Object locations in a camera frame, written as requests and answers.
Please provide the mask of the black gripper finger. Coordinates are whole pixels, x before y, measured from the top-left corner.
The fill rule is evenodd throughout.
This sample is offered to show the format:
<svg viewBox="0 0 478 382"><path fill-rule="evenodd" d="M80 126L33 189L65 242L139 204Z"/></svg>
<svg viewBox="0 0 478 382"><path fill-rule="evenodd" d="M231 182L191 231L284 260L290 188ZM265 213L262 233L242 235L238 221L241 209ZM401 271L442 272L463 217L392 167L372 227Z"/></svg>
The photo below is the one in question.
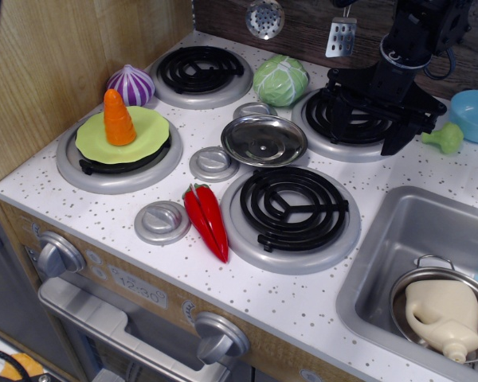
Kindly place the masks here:
<svg viewBox="0 0 478 382"><path fill-rule="evenodd" d="M344 142L352 111L351 105L340 95L335 97L331 108L331 134L337 142Z"/></svg>
<svg viewBox="0 0 478 382"><path fill-rule="evenodd" d="M413 118L392 122L384 139L381 156L395 155L412 141L419 130L420 125Z"/></svg>

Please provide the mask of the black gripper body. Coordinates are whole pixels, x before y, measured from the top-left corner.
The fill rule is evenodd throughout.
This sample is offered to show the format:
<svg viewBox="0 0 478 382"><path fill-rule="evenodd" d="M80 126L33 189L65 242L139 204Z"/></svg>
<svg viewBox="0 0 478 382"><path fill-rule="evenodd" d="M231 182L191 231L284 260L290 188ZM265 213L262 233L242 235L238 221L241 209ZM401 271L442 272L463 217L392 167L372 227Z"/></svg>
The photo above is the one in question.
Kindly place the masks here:
<svg viewBox="0 0 478 382"><path fill-rule="evenodd" d="M416 119L418 134L431 131L447 107L414 81L416 72L379 61L368 68L333 68L328 89L354 109L391 122Z"/></svg>

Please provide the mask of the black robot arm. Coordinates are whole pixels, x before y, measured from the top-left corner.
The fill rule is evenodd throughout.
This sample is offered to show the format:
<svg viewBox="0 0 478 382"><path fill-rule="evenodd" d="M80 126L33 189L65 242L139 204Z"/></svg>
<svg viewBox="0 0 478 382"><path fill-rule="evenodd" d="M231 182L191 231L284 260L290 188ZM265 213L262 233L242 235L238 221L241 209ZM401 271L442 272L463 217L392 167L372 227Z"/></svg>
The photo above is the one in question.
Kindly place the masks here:
<svg viewBox="0 0 478 382"><path fill-rule="evenodd" d="M355 110L390 126L384 134L383 156L396 154L412 139L433 131L446 106L414 81L434 56L464 40L470 1L397 1L394 23L379 45L380 58L368 68L333 68L328 73L331 95L331 141L342 142Z"/></svg>

